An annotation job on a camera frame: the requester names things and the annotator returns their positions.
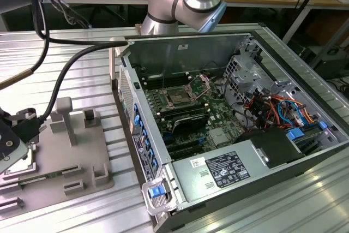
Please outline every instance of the table leg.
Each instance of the table leg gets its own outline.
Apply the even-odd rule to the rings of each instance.
[[[7,25],[2,15],[0,15],[0,32],[7,32]]]
[[[300,24],[302,24],[302,22],[304,21],[304,19],[306,18],[306,16],[308,15],[310,10],[311,10],[311,7],[305,7],[302,10],[302,12],[299,14],[297,19],[294,21],[294,23],[292,24],[292,26],[290,27],[290,29],[287,31],[284,38],[282,39],[283,42],[285,42],[287,44],[291,40],[291,38],[293,37],[293,35],[297,31]]]
[[[309,66],[315,68],[321,61],[322,57],[337,43],[337,41],[347,32],[349,28],[349,19],[338,29],[338,31],[331,37],[322,50],[316,55],[316,57],[309,63]]]
[[[347,37],[342,44],[340,44],[340,47],[347,47],[349,46],[349,37]]]

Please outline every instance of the blue latch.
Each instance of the blue latch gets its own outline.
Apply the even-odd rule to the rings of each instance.
[[[287,133],[287,136],[289,139],[295,140],[297,138],[300,138],[301,136],[304,136],[304,133],[300,128],[293,128]]]
[[[136,115],[135,119],[133,120],[134,125],[136,125],[136,126],[139,125],[140,120],[141,120],[140,115]]]
[[[198,143],[201,145],[204,142],[204,140],[205,140],[205,137],[203,136],[198,139]]]
[[[323,121],[320,121],[320,122],[318,123],[318,125],[320,126],[320,128],[321,128],[322,130],[327,129],[327,124],[326,124],[325,122],[323,122]]]
[[[151,196],[151,199],[156,198],[158,196],[162,196],[166,194],[165,187],[163,185],[149,188],[149,194]]]
[[[151,149],[149,150],[149,159],[152,160],[154,156],[154,151]]]
[[[158,170],[158,166],[159,165],[158,165],[158,162],[157,162],[157,160],[155,158],[153,159],[152,166],[153,166],[155,171]]]
[[[151,143],[149,142],[149,139],[146,139],[146,150],[149,150],[151,147]]]

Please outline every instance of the slotted aluminum surface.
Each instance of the slotted aluminum surface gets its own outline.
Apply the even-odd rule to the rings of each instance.
[[[272,32],[258,24],[220,25],[217,31],[256,30],[316,91],[349,121],[346,101],[300,61]],[[192,31],[181,28],[181,31]],[[52,37],[108,40],[133,35],[131,28],[52,31]],[[32,32],[0,35],[0,81],[30,67],[43,42]],[[37,73],[0,91],[0,106],[15,113],[28,106],[42,113],[63,64],[80,46],[51,45]],[[269,71],[280,74],[273,68]],[[84,56],[69,70],[59,97],[71,96],[75,111],[96,107],[103,118],[115,186],[0,222],[0,232],[153,232],[121,122],[109,87],[108,51]],[[349,232],[349,150],[306,174],[186,225],[177,232]]]

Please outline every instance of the motherboard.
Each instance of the motherboard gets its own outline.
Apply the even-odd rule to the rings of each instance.
[[[173,160],[231,145],[244,132],[220,88],[205,74],[197,74],[185,85],[145,89]]]

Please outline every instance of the white sticker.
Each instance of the white sticker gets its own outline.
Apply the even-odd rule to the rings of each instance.
[[[245,175],[247,173],[246,170],[240,172],[240,176]]]
[[[185,49],[188,49],[188,44],[187,45],[179,45],[178,46],[178,50],[185,50]]]
[[[193,168],[197,168],[198,166],[206,165],[204,157],[192,159],[190,162],[191,162],[191,166]]]

